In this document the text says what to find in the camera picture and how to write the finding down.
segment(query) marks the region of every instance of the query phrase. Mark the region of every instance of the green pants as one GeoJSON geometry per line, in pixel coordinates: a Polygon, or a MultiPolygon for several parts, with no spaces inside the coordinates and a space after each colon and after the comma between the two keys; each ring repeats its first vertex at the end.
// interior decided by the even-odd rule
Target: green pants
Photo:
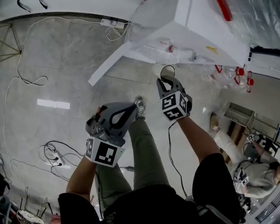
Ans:
{"type": "MultiPolygon", "coordinates": [[[[134,154],[134,190],[156,184],[169,185],[159,152],[144,119],[133,122],[129,128],[134,154]]],[[[132,191],[118,164],[110,168],[97,166],[95,183],[102,212],[119,197],[132,191]]]]}

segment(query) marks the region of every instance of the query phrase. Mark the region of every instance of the metal rack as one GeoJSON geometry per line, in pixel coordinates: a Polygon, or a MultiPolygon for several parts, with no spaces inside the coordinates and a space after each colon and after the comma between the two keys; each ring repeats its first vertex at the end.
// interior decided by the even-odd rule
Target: metal rack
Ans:
{"type": "Polygon", "coordinates": [[[274,120],[234,103],[230,103],[225,112],[225,117],[243,127],[248,127],[252,131],[262,134],[280,148],[280,124],[274,120]]]}
{"type": "Polygon", "coordinates": [[[272,214],[273,211],[277,209],[279,205],[280,205],[280,193],[257,217],[255,217],[256,221],[262,223],[265,219],[267,219],[272,214]]]}
{"type": "Polygon", "coordinates": [[[7,60],[11,57],[14,57],[16,55],[20,55],[22,53],[21,46],[19,45],[19,42],[17,40],[13,25],[11,23],[0,25],[0,28],[4,28],[4,27],[7,27],[7,29],[6,29],[6,32],[4,34],[3,40],[0,39],[0,62],[3,62],[3,61],[5,61],[5,60],[7,60]],[[13,46],[8,45],[6,43],[6,37],[7,37],[7,34],[8,34],[9,31],[12,31],[13,38],[14,38],[15,44],[17,46],[16,48],[14,48],[13,46]],[[14,53],[1,54],[3,46],[9,47],[10,49],[12,49],[14,51],[14,53]]]}

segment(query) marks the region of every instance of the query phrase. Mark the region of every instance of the concrete floor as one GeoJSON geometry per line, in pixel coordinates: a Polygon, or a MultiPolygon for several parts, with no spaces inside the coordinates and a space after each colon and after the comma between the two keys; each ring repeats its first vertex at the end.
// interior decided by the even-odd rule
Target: concrete floor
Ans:
{"type": "MultiPolygon", "coordinates": [[[[39,20],[40,18],[30,18],[13,22],[21,45],[30,25],[39,20]]],[[[105,29],[99,24],[59,18],[41,21],[31,28],[19,71],[30,81],[46,76],[49,82],[45,87],[25,85],[19,79],[12,82],[7,97],[5,142],[3,126],[6,91],[11,79],[17,76],[19,56],[0,63],[0,147],[9,154],[7,156],[1,151],[7,176],[13,182],[9,196],[16,203],[20,202],[24,189],[29,187],[31,196],[38,202],[48,197],[49,202],[55,206],[54,212],[58,212],[57,197],[65,191],[67,182],[37,168],[11,162],[12,159],[50,170],[50,166],[40,160],[37,153],[39,146],[49,140],[65,142],[84,153],[87,139],[85,122],[97,107],[107,102],[133,101],[137,95],[144,96],[147,101],[146,121],[154,136],[169,182],[183,196],[179,176],[168,157],[170,123],[161,113],[152,65],[122,58],[95,87],[87,82],[96,68],[123,42],[123,39],[108,41],[105,29]],[[68,102],[70,109],[39,106],[37,99],[68,102]]],[[[14,44],[11,34],[8,34],[7,40],[14,44]]],[[[193,98],[192,119],[208,131],[210,113],[220,109],[220,90],[203,79],[203,69],[199,65],[178,64],[175,68],[176,77],[193,98]]],[[[172,157],[183,176],[189,195],[198,159],[178,125],[172,127],[171,135],[172,157]]],[[[63,145],[56,147],[62,154],[72,153],[63,145]]],[[[119,165],[133,166],[133,151],[128,134],[125,148],[119,165]]],[[[75,164],[79,163],[79,159],[73,155],[67,158],[75,164]]],[[[69,178],[75,167],[71,165],[71,169],[54,169],[55,173],[69,178]]],[[[124,175],[133,186],[133,173],[126,171],[124,175]]],[[[92,194],[95,195],[95,205],[95,188],[92,189],[92,194]]]]}

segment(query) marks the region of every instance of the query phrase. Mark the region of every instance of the metal frame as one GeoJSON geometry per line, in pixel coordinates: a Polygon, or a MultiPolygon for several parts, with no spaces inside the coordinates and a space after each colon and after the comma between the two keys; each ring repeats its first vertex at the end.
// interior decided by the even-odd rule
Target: metal frame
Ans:
{"type": "Polygon", "coordinates": [[[258,223],[262,223],[265,219],[267,219],[280,205],[280,193],[272,200],[272,202],[255,217],[258,223]]]}
{"type": "Polygon", "coordinates": [[[3,40],[0,40],[0,43],[1,43],[1,46],[0,46],[0,62],[3,62],[3,61],[5,61],[5,60],[7,60],[7,59],[9,59],[9,58],[11,58],[11,57],[14,57],[14,56],[16,56],[16,55],[20,55],[20,54],[22,53],[21,47],[20,47],[20,45],[19,45],[19,43],[18,43],[18,40],[17,40],[17,37],[16,37],[16,35],[15,35],[15,31],[14,31],[14,28],[13,28],[12,23],[8,23],[8,24],[5,24],[5,25],[0,26],[0,28],[4,28],[4,27],[7,27],[7,30],[6,30],[6,32],[5,32],[5,34],[4,34],[3,40]],[[10,29],[11,29],[11,31],[12,31],[12,33],[13,33],[14,40],[15,40],[15,43],[16,43],[16,45],[17,45],[17,48],[14,48],[14,47],[8,45],[8,44],[6,43],[6,41],[5,41],[5,40],[6,40],[6,37],[7,37],[7,34],[8,34],[8,32],[9,32],[10,29]],[[4,45],[7,46],[7,47],[9,47],[9,48],[11,48],[12,50],[14,50],[15,53],[1,54],[1,50],[2,50],[2,47],[3,47],[4,45]]]}

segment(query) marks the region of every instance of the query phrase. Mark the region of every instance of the forearm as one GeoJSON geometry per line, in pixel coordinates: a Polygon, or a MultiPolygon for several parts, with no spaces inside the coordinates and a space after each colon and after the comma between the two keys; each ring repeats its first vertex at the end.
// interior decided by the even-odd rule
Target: forearm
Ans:
{"type": "Polygon", "coordinates": [[[189,117],[179,119],[178,124],[196,153],[199,162],[210,154],[220,153],[215,141],[192,119],[189,117]]]}
{"type": "Polygon", "coordinates": [[[90,191],[96,171],[96,164],[83,157],[78,167],[70,177],[66,192],[76,193],[87,200],[90,199],[90,191]]]}
{"type": "Polygon", "coordinates": [[[260,146],[257,142],[253,142],[254,147],[256,148],[257,153],[259,153],[260,156],[265,152],[265,149],[260,146]]]}
{"type": "Polygon", "coordinates": [[[263,198],[273,191],[272,186],[254,187],[249,186],[243,189],[243,194],[246,197],[263,198]]]}

